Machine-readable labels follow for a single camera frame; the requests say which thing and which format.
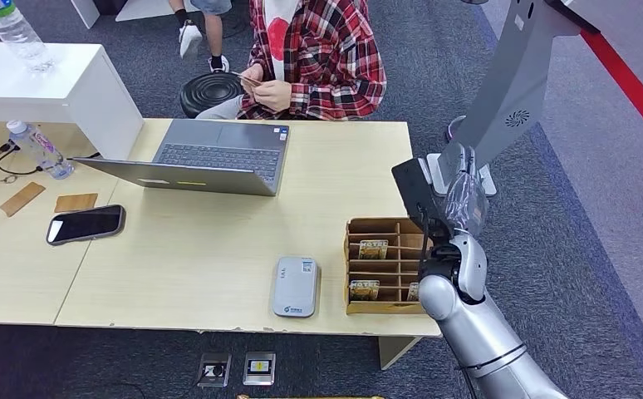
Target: black phone screen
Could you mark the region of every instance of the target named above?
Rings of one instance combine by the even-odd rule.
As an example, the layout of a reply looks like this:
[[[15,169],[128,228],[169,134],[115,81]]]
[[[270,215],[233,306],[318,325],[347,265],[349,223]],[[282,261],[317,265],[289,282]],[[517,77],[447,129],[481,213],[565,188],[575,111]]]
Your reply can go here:
[[[60,244],[77,239],[87,239],[117,233],[124,215],[121,205],[59,214],[52,219],[47,232],[47,242]]]

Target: bottle cap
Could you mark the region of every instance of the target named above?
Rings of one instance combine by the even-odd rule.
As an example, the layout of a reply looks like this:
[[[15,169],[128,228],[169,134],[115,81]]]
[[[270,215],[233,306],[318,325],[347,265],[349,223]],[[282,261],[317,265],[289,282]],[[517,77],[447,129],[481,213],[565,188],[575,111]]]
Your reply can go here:
[[[9,121],[6,124],[6,127],[12,133],[15,133],[17,135],[23,133],[28,128],[28,126],[26,125],[26,122],[24,122],[24,121]]]

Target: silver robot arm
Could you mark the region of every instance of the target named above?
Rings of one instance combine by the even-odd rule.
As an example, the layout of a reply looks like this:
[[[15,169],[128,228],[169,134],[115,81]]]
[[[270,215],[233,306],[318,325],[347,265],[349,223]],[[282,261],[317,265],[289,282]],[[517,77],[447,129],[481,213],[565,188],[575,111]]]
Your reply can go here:
[[[485,288],[488,259],[474,234],[488,202],[474,170],[473,150],[461,151],[446,201],[436,196],[429,165],[415,158],[393,168],[410,218],[432,239],[420,265],[420,301],[438,324],[466,377],[488,399],[566,399],[527,353]]]

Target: black stool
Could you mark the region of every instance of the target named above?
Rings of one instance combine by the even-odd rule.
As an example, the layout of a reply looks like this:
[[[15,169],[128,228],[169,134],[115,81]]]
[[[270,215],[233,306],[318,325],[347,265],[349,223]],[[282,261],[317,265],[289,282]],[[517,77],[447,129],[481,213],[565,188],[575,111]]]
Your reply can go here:
[[[242,94],[238,76],[227,72],[207,73],[195,77],[182,87],[179,104],[188,118],[195,118],[201,111]]]

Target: red tape line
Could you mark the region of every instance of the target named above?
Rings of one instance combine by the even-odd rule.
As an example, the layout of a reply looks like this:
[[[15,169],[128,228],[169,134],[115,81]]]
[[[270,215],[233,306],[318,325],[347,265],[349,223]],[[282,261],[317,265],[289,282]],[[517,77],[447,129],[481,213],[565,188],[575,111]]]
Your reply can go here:
[[[643,84],[637,75],[625,64],[602,34],[583,30],[581,36],[643,117]]]

